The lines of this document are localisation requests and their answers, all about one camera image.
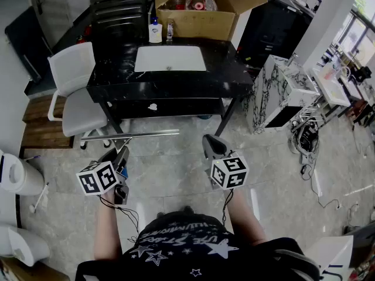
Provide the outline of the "person's left forearm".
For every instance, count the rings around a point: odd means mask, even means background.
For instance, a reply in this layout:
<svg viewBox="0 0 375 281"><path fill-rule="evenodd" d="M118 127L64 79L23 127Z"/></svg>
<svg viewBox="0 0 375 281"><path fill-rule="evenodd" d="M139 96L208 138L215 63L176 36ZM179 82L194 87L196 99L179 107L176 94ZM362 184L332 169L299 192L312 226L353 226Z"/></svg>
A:
<svg viewBox="0 0 375 281"><path fill-rule="evenodd" d="M117 216L114 208L114 189L100 196L97 212L97 228L94 240L94 259L113 260L122 255Z"/></svg>

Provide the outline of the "metal squeegee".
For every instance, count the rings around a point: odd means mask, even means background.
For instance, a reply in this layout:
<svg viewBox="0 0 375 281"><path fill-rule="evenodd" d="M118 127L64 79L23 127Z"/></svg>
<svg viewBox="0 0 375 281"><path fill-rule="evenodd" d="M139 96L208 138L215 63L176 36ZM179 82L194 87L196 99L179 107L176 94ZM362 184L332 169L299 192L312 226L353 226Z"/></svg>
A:
<svg viewBox="0 0 375 281"><path fill-rule="evenodd" d="M131 139L134 138L148 138L148 137L159 137L159 136L172 136L180 134L178 129L169 129L155 132L144 132L144 133L116 133L110 135L98 135L98 136L83 136L81 142L89 141L112 141L115 145L116 150L121 150Z"/></svg>

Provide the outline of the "open cardboard box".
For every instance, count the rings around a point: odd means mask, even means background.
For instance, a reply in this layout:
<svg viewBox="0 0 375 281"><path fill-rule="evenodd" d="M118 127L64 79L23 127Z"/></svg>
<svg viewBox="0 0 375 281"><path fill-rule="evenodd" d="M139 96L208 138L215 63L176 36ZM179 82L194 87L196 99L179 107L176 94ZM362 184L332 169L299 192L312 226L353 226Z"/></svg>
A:
<svg viewBox="0 0 375 281"><path fill-rule="evenodd" d="M174 37L201 37L230 41L239 16L267 0L214 0L217 11L169 10L164 5L169 0L155 0L156 15L162 24L162 37L167 37L168 23L173 23Z"/></svg>

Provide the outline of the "dark door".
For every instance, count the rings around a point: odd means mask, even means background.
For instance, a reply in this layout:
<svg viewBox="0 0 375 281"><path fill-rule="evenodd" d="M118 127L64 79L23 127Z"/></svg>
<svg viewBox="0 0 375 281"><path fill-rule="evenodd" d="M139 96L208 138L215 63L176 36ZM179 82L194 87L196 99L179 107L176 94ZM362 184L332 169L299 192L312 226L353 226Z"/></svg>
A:
<svg viewBox="0 0 375 281"><path fill-rule="evenodd" d="M13 49L28 71L31 80L38 84L45 77L48 57L52 56L33 7L29 7L5 28Z"/></svg>

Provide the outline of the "white toilet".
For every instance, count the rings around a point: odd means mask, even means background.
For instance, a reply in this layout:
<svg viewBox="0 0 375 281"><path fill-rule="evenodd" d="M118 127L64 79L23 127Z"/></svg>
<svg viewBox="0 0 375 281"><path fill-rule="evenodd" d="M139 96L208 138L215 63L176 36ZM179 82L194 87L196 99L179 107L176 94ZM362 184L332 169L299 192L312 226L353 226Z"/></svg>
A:
<svg viewBox="0 0 375 281"><path fill-rule="evenodd" d="M41 172L25 160L0 150L1 189L20 196L36 196L44 186Z"/></svg>

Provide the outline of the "white sink basin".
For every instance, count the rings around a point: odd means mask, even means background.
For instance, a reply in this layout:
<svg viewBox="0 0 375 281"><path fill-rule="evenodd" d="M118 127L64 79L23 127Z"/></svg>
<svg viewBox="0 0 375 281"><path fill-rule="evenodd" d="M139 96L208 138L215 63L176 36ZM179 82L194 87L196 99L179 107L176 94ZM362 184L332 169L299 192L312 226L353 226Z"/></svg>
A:
<svg viewBox="0 0 375 281"><path fill-rule="evenodd" d="M200 47L197 46L142 46L138 48L135 72L206 71Z"/></svg>

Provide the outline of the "wooden slat platform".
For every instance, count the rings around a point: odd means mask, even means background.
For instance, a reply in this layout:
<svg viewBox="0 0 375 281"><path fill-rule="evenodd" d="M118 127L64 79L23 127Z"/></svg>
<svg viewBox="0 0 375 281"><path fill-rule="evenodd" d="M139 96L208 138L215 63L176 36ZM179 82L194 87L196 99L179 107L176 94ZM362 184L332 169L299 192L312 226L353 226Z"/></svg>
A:
<svg viewBox="0 0 375 281"><path fill-rule="evenodd" d="M26 124L21 147L24 149L71 149L73 137L66 137L60 121L50 121L47 117L52 95L29 101L23 116Z"/></svg>

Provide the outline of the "white box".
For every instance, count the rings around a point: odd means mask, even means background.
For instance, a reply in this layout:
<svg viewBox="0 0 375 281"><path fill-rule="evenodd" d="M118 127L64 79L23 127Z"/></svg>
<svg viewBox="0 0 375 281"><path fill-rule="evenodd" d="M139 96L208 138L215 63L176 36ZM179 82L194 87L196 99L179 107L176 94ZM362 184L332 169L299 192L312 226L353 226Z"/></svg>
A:
<svg viewBox="0 0 375 281"><path fill-rule="evenodd" d="M304 254L319 265L320 281L348 281L353 236L323 237Z"/></svg>

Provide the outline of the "white marble-pattern cabinet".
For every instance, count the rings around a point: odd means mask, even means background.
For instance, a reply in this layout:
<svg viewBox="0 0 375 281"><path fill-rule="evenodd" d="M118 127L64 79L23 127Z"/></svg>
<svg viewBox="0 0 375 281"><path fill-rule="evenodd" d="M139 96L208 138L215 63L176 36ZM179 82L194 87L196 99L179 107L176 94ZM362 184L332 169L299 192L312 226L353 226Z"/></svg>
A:
<svg viewBox="0 0 375 281"><path fill-rule="evenodd" d="M317 86L300 64L269 55L242 101L250 132L284 129L319 96Z"/></svg>

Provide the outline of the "white soap pump bottle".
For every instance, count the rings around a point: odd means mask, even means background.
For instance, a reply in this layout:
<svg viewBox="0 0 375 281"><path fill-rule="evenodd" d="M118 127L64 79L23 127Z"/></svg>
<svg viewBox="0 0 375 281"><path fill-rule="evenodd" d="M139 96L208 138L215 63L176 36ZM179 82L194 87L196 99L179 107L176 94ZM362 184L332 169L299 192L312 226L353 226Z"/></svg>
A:
<svg viewBox="0 0 375 281"><path fill-rule="evenodd" d="M150 24L148 25L148 31L150 43L162 42L162 24L158 22L157 17L151 17Z"/></svg>

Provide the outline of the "person's right forearm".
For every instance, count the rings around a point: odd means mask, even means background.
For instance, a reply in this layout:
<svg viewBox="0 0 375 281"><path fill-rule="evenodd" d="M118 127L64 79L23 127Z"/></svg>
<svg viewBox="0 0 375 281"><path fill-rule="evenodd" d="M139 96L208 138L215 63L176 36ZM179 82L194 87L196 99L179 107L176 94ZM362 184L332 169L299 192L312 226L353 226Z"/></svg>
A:
<svg viewBox="0 0 375 281"><path fill-rule="evenodd" d="M247 199L240 189L224 191L228 198L227 209L234 234L242 241L255 246L267 242L265 232L256 219Z"/></svg>

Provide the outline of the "white ceramic fixture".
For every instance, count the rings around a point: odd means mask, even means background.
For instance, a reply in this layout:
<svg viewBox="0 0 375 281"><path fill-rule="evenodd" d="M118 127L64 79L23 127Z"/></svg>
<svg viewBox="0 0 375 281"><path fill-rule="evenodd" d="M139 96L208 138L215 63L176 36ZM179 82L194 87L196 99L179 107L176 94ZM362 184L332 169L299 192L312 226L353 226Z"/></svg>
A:
<svg viewBox="0 0 375 281"><path fill-rule="evenodd" d="M28 267L50 256L47 242L22 228L0 223L0 256L16 258Z"/></svg>

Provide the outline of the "black star-print shirt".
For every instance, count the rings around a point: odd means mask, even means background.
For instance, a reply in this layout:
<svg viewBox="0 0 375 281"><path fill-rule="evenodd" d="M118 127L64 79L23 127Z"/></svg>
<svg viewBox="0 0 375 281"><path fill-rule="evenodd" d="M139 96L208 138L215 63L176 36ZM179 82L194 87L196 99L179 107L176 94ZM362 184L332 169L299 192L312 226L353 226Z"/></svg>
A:
<svg viewBox="0 0 375 281"><path fill-rule="evenodd" d="M153 220L116 260L78 265L75 281L320 281L319 266L292 238L258 245L218 219L173 212Z"/></svg>

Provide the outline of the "red-capped bottle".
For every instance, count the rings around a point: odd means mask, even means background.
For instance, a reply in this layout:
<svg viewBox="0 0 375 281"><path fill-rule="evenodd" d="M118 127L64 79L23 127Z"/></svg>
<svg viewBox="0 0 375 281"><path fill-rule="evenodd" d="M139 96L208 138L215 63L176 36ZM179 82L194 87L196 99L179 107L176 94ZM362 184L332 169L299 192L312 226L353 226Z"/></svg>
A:
<svg viewBox="0 0 375 281"><path fill-rule="evenodd" d="M217 11L215 0L186 0L185 9L195 11Z"/></svg>

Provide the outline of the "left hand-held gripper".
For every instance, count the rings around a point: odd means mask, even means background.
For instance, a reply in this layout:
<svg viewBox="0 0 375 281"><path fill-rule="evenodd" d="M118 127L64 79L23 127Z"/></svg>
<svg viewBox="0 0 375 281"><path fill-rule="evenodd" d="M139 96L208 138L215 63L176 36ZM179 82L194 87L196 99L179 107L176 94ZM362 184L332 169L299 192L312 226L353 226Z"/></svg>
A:
<svg viewBox="0 0 375 281"><path fill-rule="evenodd" d="M127 161L129 149L124 145L120 150L112 148L97 161L92 161L76 173L83 192L87 196L97 196L114 189L116 205L125 205L128 200Z"/></svg>

